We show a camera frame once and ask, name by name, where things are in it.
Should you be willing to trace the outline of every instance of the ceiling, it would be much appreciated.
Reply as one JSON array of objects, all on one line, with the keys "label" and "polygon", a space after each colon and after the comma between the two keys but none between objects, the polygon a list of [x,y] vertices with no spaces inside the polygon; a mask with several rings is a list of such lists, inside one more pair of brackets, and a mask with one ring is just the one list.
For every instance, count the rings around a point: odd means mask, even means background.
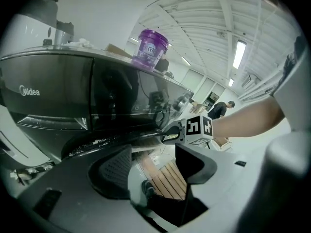
[{"label": "ceiling", "polygon": [[[296,21],[261,0],[157,0],[147,6],[131,37],[143,29],[166,36],[167,58],[228,85],[242,94],[247,74],[267,77],[293,51]],[[247,43],[239,69],[232,64],[238,40]]]}]

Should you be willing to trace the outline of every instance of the ceiling light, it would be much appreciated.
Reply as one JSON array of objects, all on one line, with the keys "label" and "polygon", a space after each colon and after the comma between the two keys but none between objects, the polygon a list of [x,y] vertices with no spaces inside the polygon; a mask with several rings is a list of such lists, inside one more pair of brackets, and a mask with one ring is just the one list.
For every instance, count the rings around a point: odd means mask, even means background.
[{"label": "ceiling light", "polygon": [[240,66],[241,60],[245,52],[245,48],[246,48],[246,43],[238,40],[237,50],[235,52],[235,57],[234,57],[234,62],[233,62],[233,67],[235,67],[236,69],[238,69]]},{"label": "ceiling light", "polygon": [[230,81],[229,81],[229,86],[231,87],[232,85],[233,85],[233,82],[234,82],[234,80],[233,79],[230,79]]},{"label": "ceiling light", "polygon": [[191,66],[190,64],[189,64],[189,62],[184,58],[184,57],[181,57],[189,66]]}]

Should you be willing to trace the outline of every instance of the human arm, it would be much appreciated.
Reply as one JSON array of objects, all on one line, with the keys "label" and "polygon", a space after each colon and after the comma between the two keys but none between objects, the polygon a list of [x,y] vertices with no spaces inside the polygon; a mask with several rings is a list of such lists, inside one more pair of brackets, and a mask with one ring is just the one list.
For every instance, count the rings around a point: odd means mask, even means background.
[{"label": "human arm", "polygon": [[248,105],[224,118],[213,120],[214,137],[250,137],[276,126],[284,114],[273,97]]}]

